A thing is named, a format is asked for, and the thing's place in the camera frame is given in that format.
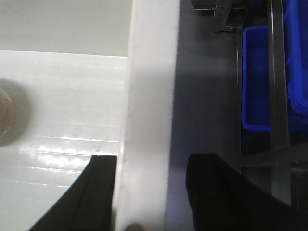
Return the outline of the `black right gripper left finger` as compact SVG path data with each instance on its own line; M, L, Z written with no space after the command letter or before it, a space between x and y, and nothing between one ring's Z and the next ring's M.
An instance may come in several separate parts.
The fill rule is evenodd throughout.
M116 164L116 156L92 156L77 180L31 230L111 230Z

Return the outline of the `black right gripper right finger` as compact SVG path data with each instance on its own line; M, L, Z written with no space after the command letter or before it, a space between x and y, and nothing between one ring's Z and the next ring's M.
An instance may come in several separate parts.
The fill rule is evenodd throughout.
M306 231L308 219L216 154L191 154L186 190L197 231Z

